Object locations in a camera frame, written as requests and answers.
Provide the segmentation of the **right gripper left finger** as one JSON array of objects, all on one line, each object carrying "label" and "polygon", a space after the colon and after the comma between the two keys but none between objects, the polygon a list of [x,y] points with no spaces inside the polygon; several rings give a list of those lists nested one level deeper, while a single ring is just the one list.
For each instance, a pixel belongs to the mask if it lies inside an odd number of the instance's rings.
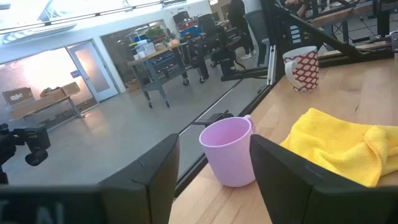
[{"label": "right gripper left finger", "polygon": [[94,185],[1,187],[1,223],[168,223],[179,169],[170,134]]}]

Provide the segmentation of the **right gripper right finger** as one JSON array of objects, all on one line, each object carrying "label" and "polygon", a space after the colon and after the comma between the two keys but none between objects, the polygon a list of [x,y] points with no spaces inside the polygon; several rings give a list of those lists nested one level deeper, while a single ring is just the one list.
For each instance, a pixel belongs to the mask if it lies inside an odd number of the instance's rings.
[{"label": "right gripper right finger", "polygon": [[254,175],[272,223],[397,223],[397,187],[369,188],[258,135]]}]

